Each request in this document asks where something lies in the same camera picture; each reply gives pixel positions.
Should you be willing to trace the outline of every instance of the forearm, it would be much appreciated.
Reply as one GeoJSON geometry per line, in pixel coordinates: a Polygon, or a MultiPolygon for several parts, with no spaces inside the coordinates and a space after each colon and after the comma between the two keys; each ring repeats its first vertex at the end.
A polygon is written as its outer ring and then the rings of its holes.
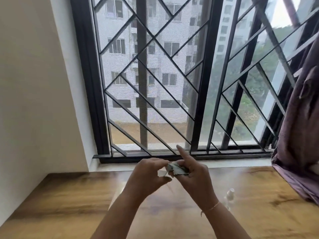
{"type": "Polygon", "coordinates": [[[217,239],[251,239],[235,217],[221,203],[205,213],[217,239]]]}
{"type": "Polygon", "coordinates": [[[114,201],[91,239],[125,239],[140,206],[125,192],[114,201]]]}

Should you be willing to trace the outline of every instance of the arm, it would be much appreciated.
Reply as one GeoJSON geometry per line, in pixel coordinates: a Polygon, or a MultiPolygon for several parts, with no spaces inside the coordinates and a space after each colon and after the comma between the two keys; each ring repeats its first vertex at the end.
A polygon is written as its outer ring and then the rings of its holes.
{"type": "Polygon", "coordinates": [[[179,160],[178,164],[187,167],[190,174],[189,176],[178,175],[176,178],[205,213],[217,239],[250,239],[232,213],[221,203],[217,204],[218,199],[214,193],[207,166],[197,162],[180,146],[177,146],[177,149],[184,159],[179,160]]]}
{"type": "Polygon", "coordinates": [[[157,171],[168,163],[159,158],[141,160],[91,239],[125,239],[144,199],[172,180],[157,176],[157,171]]]}

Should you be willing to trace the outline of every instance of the white apartment building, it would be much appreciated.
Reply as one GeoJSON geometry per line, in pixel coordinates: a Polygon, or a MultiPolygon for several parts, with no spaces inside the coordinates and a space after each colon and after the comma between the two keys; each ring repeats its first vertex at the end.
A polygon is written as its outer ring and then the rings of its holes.
{"type": "MultiPolygon", "coordinates": [[[[136,10],[135,0],[126,0],[134,10],[136,10]]],[[[163,0],[172,13],[175,13],[186,0],[163,0]]],[[[170,54],[174,54],[188,38],[195,33],[201,25],[201,10],[203,0],[190,1],[180,12],[180,14],[161,32],[157,37],[159,43],[170,54]]],[[[233,19],[233,12],[236,0],[224,0],[221,15],[217,45],[215,48],[214,60],[225,55],[229,32],[233,19]]],[[[272,7],[268,7],[272,16],[276,2],[269,2],[272,7]]],[[[239,16],[244,13],[251,5],[251,0],[242,0],[239,16]]],[[[156,34],[168,20],[163,7],[157,0],[147,0],[147,27],[156,34]]],[[[237,24],[233,49],[242,45],[249,36],[249,30],[252,24],[255,9],[252,9],[237,24]]],[[[105,5],[97,13],[97,25],[99,32],[100,46],[105,47],[109,40],[115,36],[118,30],[132,16],[132,12],[122,3],[121,0],[107,0],[105,5]]],[[[108,85],[121,72],[137,53],[137,28],[133,21],[118,37],[115,43],[102,56],[102,66],[104,71],[105,84],[108,85]]],[[[198,36],[195,36],[173,60],[178,67],[185,72],[194,66],[198,45],[198,36]]],[[[168,89],[180,104],[188,110],[182,103],[184,83],[186,79],[171,63],[160,47],[152,42],[147,49],[147,67],[158,78],[159,81],[168,89]]],[[[126,70],[126,78],[138,87],[138,64],[132,63],[126,70]]],[[[172,97],[158,84],[154,78],[148,74],[149,101],[172,123],[185,123],[187,114],[172,99],[172,97]]],[[[122,102],[133,114],[139,117],[138,93],[119,78],[108,91],[122,102]]],[[[120,108],[109,97],[107,105],[110,119],[118,122],[136,121],[120,108]]],[[[165,123],[165,120],[151,107],[148,108],[148,123],[165,123]]]]}

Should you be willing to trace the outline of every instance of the person's left hand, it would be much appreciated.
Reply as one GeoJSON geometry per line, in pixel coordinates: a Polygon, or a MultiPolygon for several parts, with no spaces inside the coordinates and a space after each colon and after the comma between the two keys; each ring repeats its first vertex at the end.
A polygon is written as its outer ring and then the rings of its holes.
{"type": "Polygon", "coordinates": [[[133,170],[123,193],[128,194],[136,202],[142,203],[147,196],[172,181],[170,177],[157,175],[157,171],[168,164],[169,161],[160,158],[142,159],[133,170]]]}

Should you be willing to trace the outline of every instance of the hand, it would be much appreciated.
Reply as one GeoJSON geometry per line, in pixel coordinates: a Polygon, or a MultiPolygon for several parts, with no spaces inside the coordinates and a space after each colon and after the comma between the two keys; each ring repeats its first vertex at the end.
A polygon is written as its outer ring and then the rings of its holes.
{"type": "Polygon", "coordinates": [[[133,170],[123,193],[137,203],[142,203],[147,196],[172,181],[170,177],[157,175],[157,171],[168,164],[169,161],[160,158],[142,159],[133,170]]]}
{"type": "Polygon", "coordinates": [[[189,193],[195,203],[202,211],[209,210],[218,203],[214,193],[208,168],[196,161],[181,146],[176,146],[183,160],[178,160],[178,164],[189,169],[189,176],[177,175],[177,180],[189,193]]]}

